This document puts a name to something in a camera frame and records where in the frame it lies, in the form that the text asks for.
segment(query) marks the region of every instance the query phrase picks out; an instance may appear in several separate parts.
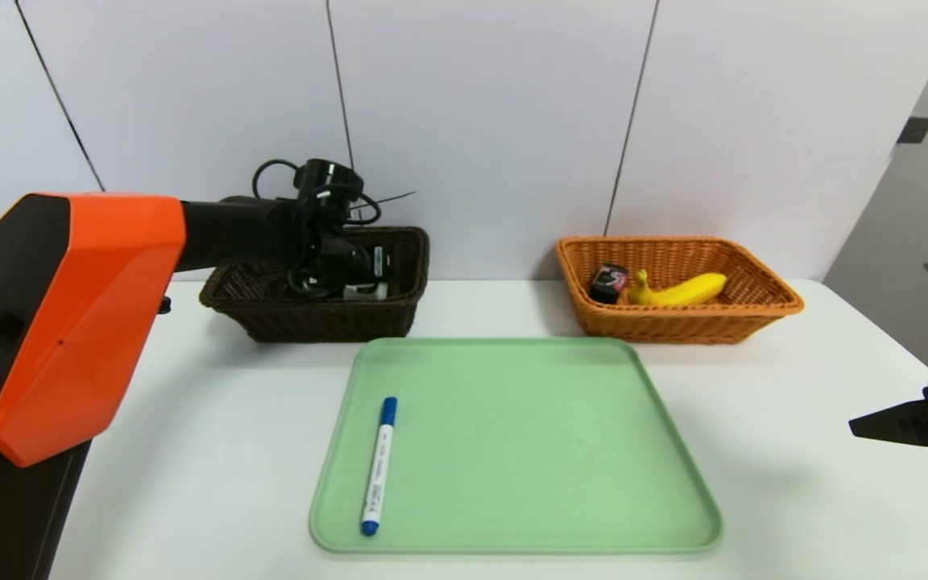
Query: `wicker basket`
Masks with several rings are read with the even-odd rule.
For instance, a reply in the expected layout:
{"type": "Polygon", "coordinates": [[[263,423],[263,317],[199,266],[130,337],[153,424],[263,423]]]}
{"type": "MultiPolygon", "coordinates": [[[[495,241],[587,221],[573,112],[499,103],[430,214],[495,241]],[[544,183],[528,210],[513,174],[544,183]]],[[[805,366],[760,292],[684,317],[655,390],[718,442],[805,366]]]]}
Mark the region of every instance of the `wicker basket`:
{"type": "Polygon", "coordinates": [[[586,334],[629,342],[733,344],[804,309],[804,302],[747,249],[721,238],[564,238],[557,243],[578,323],[586,334]],[[590,300],[601,265],[644,268],[654,288],[716,271],[728,276],[714,300],[696,307],[642,307],[590,300]]]}
{"type": "Polygon", "coordinates": [[[346,230],[350,241],[382,245],[400,271],[387,300],[307,298],[288,287],[283,271],[248,264],[220,267],[199,293],[205,307],[235,319],[257,342],[367,342],[406,337],[428,282],[428,235],[421,228],[346,230]]]}

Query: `table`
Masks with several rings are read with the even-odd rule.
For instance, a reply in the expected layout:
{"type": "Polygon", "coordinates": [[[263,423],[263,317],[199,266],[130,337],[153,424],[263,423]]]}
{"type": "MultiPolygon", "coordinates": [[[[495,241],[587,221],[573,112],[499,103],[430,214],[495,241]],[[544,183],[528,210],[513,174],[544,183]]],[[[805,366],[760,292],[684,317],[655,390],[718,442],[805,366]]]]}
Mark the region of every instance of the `table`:
{"type": "MultiPolygon", "coordinates": [[[[847,420],[928,368],[819,283],[743,345],[636,345],[722,510],[692,557],[347,557],[307,529],[360,345],[257,345],[175,282],[89,452],[52,580],[928,578],[928,449],[847,420]]],[[[559,282],[431,282],[413,337],[581,334],[559,282]]]]}

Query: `banana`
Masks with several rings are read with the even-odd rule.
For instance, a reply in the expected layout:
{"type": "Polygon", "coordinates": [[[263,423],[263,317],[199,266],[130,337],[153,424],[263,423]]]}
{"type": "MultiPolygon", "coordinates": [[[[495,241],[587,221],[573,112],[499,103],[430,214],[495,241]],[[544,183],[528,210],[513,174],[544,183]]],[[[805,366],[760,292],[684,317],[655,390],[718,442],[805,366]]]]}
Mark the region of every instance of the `banana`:
{"type": "Polygon", "coordinates": [[[723,274],[702,274],[686,280],[678,286],[666,290],[653,291],[647,282],[647,271],[641,269],[633,280],[634,286],[629,290],[630,304],[656,305],[657,307],[693,307],[718,296],[725,287],[726,276],[723,274]]]}

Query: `tray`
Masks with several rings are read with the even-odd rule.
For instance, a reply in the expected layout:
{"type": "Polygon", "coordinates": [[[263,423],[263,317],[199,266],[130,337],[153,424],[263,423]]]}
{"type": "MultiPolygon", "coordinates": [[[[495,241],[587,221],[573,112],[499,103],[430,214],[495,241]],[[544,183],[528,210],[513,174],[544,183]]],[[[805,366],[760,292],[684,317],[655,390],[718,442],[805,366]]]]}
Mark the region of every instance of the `tray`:
{"type": "Polygon", "coordinates": [[[695,552],[722,518],[625,342],[384,338],[354,364],[310,532],[350,553],[695,552]],[[387,396],[382,528],[365,537],[387,396]]]}

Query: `blue marker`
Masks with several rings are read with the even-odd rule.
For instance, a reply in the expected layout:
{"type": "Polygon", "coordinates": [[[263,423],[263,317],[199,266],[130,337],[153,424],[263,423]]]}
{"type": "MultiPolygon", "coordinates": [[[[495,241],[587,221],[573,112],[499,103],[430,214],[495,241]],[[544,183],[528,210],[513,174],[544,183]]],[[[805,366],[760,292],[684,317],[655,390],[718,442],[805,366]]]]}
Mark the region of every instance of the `blue marker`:
{"type": "Polygon", "coordinates": [[[386,397],[382,403],[382,424],[379,440],[375,442],[375,459],[371,460],[371,478],[364,498],[364,517],[360,532],[374,536],[382,519],[382,500],[386,495],[386,477],[389,476],[389,454],[393,450],[393,423],[396,422],[396,397],[386,397]]]}

